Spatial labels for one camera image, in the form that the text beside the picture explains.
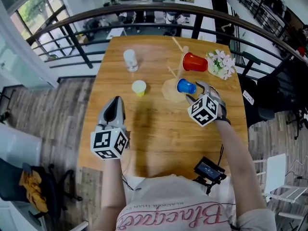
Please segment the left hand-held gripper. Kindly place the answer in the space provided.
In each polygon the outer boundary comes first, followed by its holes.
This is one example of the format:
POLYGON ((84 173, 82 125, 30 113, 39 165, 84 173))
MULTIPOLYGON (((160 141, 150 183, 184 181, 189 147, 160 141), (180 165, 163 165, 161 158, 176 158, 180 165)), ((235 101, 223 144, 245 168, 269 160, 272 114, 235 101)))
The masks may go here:
POLYGON ((129 148, 129 131, 125 128, 125 106, 120 96, 110 99, 98 115, 96 130, 90 135, 90 151, 101 160, 121 159, 129 148))

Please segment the blue plastic cup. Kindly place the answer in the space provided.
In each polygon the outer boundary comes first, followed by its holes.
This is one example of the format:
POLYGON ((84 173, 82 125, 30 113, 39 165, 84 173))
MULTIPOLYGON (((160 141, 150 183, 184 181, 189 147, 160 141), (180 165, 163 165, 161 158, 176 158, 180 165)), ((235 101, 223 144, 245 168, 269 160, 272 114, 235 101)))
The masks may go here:
POLYGON ((195 84, 187 81, 186 79, 182 78, 177 82, 177 91, 184 92, 188 94, 195 94, 197 87, 195 84))

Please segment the wooden cup tree stand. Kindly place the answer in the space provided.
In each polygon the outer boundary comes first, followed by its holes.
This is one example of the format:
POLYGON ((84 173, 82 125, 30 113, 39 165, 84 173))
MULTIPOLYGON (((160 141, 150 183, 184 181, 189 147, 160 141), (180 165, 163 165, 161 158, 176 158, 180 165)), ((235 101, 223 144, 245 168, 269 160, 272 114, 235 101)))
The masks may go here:
POLYGON ((163 83, 163 86, 161 88, 161 92, 164 96, 164 98, 168 101, 171 101, 173 103, 179 103, 182 102, 184 100, 186 100, 185 97, 185 93, 183 92, 179 92, 177 90, 177 85, 179 80, 182 78, 183 75, 183 58, 185 56, 185 54, 187 54, 189 52, 189 47, 188 46, 181 46, 179 44, 179 42, 175 39, 175 37, 171 37, 172 40, 175 42, 175 44, 178 46, 180 52, 181 52, 181 56, 180 56, 180 61, 179 61, 179 66, 176 69, 171 69, 170 67, 169 72, 171 72, 174 76, 174 78, 166 80, 163 83))

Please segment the red plastic cup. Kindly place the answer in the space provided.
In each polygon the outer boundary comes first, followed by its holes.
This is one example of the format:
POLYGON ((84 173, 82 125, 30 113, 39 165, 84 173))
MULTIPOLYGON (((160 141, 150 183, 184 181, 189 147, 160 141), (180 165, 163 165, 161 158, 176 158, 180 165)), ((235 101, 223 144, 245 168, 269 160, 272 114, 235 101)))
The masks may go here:
POLYGON ((182 67, 185 71, 205 72, 208 68, 208 61, 205 58, 188 52, 183 57, 182 67))

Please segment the yellow plastic cup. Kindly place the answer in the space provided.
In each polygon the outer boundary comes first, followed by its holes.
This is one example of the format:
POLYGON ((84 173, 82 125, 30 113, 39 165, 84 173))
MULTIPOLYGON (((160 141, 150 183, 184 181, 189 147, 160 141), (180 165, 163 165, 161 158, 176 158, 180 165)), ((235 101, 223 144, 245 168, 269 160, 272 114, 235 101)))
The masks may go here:
POLYGON ((142 97, 145 95, 146 83, 142 80, 136 80, 132 83, 132 90, 136 93, 137 96, 142 97))

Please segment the person's right forearm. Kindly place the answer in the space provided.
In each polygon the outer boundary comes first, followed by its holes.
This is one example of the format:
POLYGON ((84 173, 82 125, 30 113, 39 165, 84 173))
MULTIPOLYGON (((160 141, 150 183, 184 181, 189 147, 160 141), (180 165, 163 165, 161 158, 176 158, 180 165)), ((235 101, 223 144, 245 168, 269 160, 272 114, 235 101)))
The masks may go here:
POLYGON ((248 148, 227 121, 215 120, 214 123, 221 137, 231 172, 237 217, 255 209, 266 209, 248 148))

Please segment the clear plastic cup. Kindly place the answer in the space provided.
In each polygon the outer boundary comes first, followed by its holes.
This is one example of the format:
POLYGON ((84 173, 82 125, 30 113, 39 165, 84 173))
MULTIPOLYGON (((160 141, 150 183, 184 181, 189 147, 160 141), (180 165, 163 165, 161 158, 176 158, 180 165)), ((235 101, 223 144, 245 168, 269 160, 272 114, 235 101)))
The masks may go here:
POLYGON ((123 53, 125 64, 130 72, 136 72, 139 68, 135 51, 132 49, 126 50, 123 53))

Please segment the pink flowers in white pot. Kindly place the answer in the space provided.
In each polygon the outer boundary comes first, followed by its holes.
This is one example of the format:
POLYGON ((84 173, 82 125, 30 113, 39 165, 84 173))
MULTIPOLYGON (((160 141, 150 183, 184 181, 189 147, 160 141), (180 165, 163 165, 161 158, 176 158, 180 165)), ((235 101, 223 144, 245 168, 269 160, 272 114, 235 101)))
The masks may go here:
POLYGON ((223 80, 227 80, 235 73, 235 58, 224 51, 215 50, 206 54, 208 71, 223 80))

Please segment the white power strip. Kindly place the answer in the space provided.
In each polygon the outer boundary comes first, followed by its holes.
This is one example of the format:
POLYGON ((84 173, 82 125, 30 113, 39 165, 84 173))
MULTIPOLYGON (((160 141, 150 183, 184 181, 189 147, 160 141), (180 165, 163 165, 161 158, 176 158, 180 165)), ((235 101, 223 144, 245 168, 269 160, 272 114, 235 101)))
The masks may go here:
POLYGON ((243 91, 243 97, 244 97, 251 105, 254 104, 254 99, 253 99, 253 97, 252 97, 246 90, 243 91))

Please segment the black mesh office chair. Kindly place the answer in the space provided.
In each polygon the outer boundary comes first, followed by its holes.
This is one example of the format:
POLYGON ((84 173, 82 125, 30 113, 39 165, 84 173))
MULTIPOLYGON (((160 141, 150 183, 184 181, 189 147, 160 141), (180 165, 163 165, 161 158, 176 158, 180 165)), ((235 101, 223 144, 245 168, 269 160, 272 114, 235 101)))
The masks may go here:
POLYGON ((291 101, 287 101, 287 95, 281 91, 281 84, 276 76, 286 68, 303 62, 296 57, 286 60, 271 74, 253 81, 247 77, 247 73, 253 64, 260 65, 261 61, 247 52, 243 52, 243 57, 248 59, 248 64, 238 77, 242 93, 246 90, 254 99, 254 104, 251 105, 243 97, 246 123, 247 127, 250 127, 258 122, 271 120, 275 117, 275 113, 291 107, 291 101))

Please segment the small black monitor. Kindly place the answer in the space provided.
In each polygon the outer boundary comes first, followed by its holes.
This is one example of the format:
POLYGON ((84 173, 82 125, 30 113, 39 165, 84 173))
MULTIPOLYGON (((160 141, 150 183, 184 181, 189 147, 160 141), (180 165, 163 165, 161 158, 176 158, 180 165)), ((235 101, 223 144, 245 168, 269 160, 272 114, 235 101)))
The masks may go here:
POLYGON ((198 175, 193 181, 206 187, 206 194, 209 195, 211 188, 220 184, 226 179, 225 170, 206 157, 203 157, 195 166, 194 172, 198 175))

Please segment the wood-topped black railing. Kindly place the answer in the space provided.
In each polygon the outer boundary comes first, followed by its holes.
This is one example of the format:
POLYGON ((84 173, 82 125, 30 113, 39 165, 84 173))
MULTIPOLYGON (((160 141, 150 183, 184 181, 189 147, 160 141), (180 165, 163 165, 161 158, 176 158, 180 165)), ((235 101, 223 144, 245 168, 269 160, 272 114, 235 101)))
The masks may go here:
POLYGON ((231 24, 246 29, 252 33, 255 33, 273 43, 280 46, 285 51, 289 52, 289 54, 298 58, 302 62, 304 62, 308 66, 308 60, 304 59, 300 56, 296 51, 294 51, 289 45, 284 43, 278 37, 270 34, 266 30, 240 18, 235 16, 231 16, 227 13, 223 13, 220 11, 202 8, 198 6, 185 5, 185 4, 175 4, 175 3, 133 3, 133 4, 120 4, 114 5, 104 8, 98 8, 94 10, 89 10, 86 12, 82 12, 71 17, 68 17, 62 21, 59 21, 55 24, 50 24, 49 26, 44 26, 39 29, 34 35, 30 36, 26 39, 26 42, 31 45, 36 39, 38 39, 41 35, 54 30, 59 27, 66 26, 68 24, 72 24, 75 22, 79 22, 85 19, 94 18, 103 15, 109 15, 114 13, 122 13, 122 12, 131 12, 131 11, 162 11, 162 12, 177 12, 177 13, 188 13, 194 14, 200 17, 208 17, 212 19, 221 19, 229 21, 231 24))

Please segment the white desk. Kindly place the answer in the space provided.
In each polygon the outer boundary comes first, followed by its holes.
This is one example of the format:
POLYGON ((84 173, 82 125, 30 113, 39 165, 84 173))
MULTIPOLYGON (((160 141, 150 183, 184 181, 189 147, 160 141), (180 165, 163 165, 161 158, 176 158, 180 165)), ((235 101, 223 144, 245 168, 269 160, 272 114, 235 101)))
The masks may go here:
POLYGON ((42 139, 0 123, 0 158, 16 166, 40 164, 42 139))

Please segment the yellow cloth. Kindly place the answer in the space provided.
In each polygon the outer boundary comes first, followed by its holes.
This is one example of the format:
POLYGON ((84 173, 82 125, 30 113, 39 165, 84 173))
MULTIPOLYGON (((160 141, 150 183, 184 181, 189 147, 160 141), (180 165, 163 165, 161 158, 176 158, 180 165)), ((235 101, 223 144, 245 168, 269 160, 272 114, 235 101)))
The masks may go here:
POLYGON ((42 179, 38 172, 33 170, 29 174, 23 171, 19 180, 19 186, 25 188, 27 200, 37 211, 47 213, 48 207, 46 197, 42 195, 41 182, 42 179))

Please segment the white stool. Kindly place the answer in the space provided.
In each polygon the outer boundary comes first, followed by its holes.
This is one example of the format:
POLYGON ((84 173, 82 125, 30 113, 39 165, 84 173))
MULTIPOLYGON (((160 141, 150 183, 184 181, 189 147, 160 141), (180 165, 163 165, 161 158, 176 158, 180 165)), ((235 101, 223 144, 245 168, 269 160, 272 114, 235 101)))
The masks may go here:
POLYGON ((266 202, 270 201, 271 192, 284 185, 286 174, 286 154, 271 156, 268 159, 254 160, 254 164, 264 164, 265 169, 258 176, 264 178, 261 183, 262 194, 266 202))

